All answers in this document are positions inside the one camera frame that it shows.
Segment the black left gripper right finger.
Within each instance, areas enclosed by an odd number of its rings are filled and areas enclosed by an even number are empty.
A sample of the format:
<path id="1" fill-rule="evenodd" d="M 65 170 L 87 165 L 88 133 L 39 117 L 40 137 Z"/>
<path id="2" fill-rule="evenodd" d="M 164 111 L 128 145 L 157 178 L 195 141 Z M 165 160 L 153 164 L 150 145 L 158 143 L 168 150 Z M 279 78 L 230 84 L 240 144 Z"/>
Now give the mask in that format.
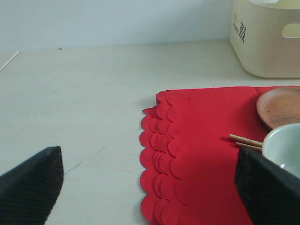
<path id="1" fill-rule="evenodd" d="M 300 179 L 262 154 L 239 149 L 234 183 L 253 224 L 300 223 Z"/>

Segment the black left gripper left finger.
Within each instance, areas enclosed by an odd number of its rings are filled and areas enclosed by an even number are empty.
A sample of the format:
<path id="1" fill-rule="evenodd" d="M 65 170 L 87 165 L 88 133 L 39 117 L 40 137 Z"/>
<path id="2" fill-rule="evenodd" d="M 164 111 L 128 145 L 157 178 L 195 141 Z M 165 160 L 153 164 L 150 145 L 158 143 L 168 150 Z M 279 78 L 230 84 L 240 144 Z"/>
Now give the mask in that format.
<path id="1" fill-rule="evenodd" d="M 64 182 L 61 148 L 47 147 L 0 177 L 0 223 L 43 225 Z"/>

